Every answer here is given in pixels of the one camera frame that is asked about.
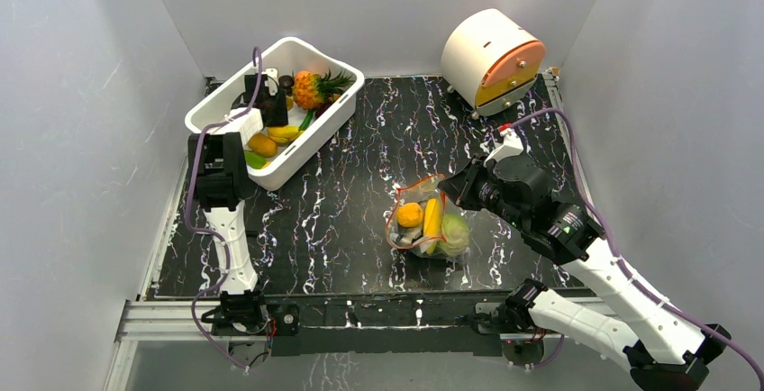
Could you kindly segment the yellow toy corn cob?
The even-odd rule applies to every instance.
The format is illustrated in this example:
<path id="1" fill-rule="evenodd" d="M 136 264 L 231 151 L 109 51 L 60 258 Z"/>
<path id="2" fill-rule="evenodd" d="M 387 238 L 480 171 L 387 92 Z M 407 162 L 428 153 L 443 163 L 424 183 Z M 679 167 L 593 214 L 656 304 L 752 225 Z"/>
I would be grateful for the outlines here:
<path id="1" fill-rule="evenodd" d="M 436 243 L 441 238 L 442 201 L 437 198 L 429 199 L 424 208 L 423 237 L 420 245 L 421 253 L 433 254 Z"/>

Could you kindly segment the yellow toy banana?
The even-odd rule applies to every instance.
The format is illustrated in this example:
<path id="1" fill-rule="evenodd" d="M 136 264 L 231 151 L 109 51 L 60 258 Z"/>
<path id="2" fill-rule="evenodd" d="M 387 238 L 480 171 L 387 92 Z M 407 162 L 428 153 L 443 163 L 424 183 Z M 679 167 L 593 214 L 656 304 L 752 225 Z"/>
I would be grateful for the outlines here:
<path id="1" fill-rule="evenodd" d="M 288 125 L 268 127 L 267 134 L 278 146 L 287 146 L 294 142 L 302 134 L 302 131 L 297 126 Z"/>

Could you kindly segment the light green toy cabbage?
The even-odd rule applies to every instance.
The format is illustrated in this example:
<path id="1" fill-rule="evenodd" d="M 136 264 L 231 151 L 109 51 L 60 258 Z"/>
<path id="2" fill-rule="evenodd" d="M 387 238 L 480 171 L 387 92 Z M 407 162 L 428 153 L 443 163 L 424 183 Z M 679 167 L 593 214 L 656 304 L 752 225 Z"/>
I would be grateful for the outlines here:
<path id="1" fill-rule="evenodd" d="M 470 227 L 462 216 L 445 214 L 441 221 L 440 249 L 448 257 L 457 257 L 468 249 L 470 234 Z"/>

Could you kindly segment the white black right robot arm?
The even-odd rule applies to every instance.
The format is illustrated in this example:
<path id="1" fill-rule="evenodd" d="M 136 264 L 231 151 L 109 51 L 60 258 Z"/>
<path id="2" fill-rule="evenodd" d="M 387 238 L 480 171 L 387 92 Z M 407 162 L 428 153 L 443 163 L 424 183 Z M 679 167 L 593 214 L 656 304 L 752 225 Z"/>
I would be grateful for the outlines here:
<path id="1" fill-rule="evenodd" d="M 554 198 L 553 181 L 524 153 L 500 160 L 475 156 L 438 188 L 467 211 L 488 210 L 513 226 L 533 251 L 591 289 L 614 316 L 570 302 L 526 279 L 480 319 L 520 332 L 553 330 L 624 368 L 642 390 L 697 390 L 726 345 L 718 324 L 705 331 L 669 311 L 662 297 L 638 288 L 638 277 L 610 250 L 602 227 L 580 206 Z"/>

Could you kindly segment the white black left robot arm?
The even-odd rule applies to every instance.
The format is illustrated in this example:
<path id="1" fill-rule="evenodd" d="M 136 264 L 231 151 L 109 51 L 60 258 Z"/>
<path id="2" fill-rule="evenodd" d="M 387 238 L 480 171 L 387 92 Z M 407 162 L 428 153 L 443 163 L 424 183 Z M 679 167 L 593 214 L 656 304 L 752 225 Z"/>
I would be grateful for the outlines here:
<path id="1" fill-rule="evenodd" d="M 201 322 L 211 324 L 216 332 L 257 335 L 273 323 L 258 287 L 244 222 L 245 199 L 255 189 L 245 146 L 264 128 L 260 110 L 255 107 L 263 81 L 258 74 L 247 105 L 232 109 L 221 121 L 206 125 L 187 140 L 190 173 L 186 213 L 197 205 L 206 224 L 194 226 L 189 217 L 186 223 L 190 231 L 212 237 L 221 274 L 207 290 L 219 296 L 219 305 L 201 317 Z"/>

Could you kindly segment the small orange toy tangerine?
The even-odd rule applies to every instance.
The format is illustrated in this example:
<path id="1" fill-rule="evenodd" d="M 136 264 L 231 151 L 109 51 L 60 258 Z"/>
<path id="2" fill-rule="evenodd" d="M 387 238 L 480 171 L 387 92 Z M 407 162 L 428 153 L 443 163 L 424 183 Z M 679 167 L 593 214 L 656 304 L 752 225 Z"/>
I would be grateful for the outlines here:
<path id="1" fill-rule="evenodd" d="M 417 202 L 406 203 L 398 207 L 396 222 L 403 228 L 414 228 L 423 223 L 424 210 Z"/>

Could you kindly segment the clear zip bag orange zipper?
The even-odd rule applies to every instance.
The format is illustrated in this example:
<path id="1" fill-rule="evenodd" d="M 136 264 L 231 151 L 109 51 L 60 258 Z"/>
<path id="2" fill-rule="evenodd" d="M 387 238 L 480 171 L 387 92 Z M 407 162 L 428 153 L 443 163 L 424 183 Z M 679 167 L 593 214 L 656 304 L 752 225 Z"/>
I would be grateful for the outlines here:
<path id="1" fill-rule="evenodd" d="M 440 190 L 444 179 L 430 175 L 396 189 L 385 229 L 391 247 L 425 259 L 455 259 L 468 251 L 471 228 Z"/>

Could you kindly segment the grey toy fish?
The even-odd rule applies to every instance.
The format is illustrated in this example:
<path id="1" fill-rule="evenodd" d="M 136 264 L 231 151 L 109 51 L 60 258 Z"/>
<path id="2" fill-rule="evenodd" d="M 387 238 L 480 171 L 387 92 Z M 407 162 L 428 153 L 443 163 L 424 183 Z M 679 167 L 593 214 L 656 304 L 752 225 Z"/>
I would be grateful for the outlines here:
<path id="1" fill-rule="evenodd" d="M 422 236 L 423 229 L 421 226 L 411 228 L 404 227 L 400 233 L 392 234 L 391 240 L 399 248 L 410 249 Z"/>

